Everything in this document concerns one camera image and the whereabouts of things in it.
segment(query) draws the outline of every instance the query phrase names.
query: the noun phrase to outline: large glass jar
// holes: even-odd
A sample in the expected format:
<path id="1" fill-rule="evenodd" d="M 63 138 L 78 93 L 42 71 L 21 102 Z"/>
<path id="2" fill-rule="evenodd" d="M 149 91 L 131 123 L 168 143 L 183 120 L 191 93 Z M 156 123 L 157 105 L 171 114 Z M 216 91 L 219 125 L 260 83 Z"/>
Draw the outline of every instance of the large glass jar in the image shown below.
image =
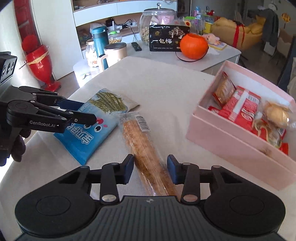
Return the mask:
<path id="1" fill-rule="evenodd" d="M 87 64 L 89 67 L 98 67 L 98 57 L 96 54 L 96 49 L 94 47 L 94 40 L 90 39 L 87 40 L 86 42 L 86 51 L 85 51 L 85 56 L 87 59 Z"/>
<path id="2" fill-rule="evenodd" d="M 149 26 L 150 25 L 167 25 L 174 23 L 177 20 L 175 10 L 161 8 L 161 3 L 157 3 L 157 8 L 146 9 L 142 12 L 139 23 L 139 33 L 142 41 L 149 45 Z"/>
<path id="3" fill-rule="evenodd" d="M 120 33 L 116 31 L 112 31 L 109 35 L 109 44 L 119 43 L 122 40 L 122 36 Z"/>

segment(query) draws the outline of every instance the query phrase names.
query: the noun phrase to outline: ribbed gray panel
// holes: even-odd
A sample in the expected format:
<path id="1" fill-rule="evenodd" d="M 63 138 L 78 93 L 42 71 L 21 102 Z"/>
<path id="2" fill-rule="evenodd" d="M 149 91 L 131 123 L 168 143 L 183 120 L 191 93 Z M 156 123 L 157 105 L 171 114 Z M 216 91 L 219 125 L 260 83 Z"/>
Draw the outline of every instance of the ribbed gray panel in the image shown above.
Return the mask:
<path id="1" fill-rule="evenodd" d="M 76 234 L 42 239 L 23 234 L 18 241 L 283 241 L 278 234 L 239 238 L 211 226 L 197 207 L 174 197 L 125 197 L 101 209 L 94 221 Z"/>

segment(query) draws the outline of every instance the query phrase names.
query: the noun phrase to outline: black box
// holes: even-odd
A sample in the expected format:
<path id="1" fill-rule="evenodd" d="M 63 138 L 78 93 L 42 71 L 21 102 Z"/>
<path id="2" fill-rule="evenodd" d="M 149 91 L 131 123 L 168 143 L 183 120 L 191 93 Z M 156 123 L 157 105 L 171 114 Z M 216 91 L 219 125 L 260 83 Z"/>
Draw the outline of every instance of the black box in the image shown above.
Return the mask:
<path id="1" fill-rule="evenodd" d="M 181 52 L 180 41 L 189 32 L 190 28 L 187 26 L 149 26 L 149 49 L 150 51 Z"/>

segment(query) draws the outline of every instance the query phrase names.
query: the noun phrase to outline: pink stuffed toy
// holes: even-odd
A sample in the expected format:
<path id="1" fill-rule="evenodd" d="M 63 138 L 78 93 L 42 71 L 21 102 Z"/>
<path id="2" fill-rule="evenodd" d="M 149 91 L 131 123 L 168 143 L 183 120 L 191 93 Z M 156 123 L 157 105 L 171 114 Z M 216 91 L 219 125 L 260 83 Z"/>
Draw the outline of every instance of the pink stuffed toy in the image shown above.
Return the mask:
<path id="1" fill-rule="evenodd" d="M 219 45 L 220 38 L 216 37 L 214 34 L 204 34 L 203 37 L 209 44 Z"/>

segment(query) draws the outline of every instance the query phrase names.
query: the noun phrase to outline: mug handle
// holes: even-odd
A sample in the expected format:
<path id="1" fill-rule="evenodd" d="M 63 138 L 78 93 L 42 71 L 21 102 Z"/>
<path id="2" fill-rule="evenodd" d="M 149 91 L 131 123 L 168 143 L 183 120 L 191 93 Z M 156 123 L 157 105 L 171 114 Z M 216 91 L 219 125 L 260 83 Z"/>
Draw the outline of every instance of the mug handle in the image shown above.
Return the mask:
<path id="1" fill-rule="evenodd" d="M 107 57 L 108 57 L 107 54 L 101 54 L 101 55 L 98 57 L 98 64 L 99 64 L 99 68 L 100 68 L 101 72 L 104 71 L 103 60 L 106 59 Z"/>

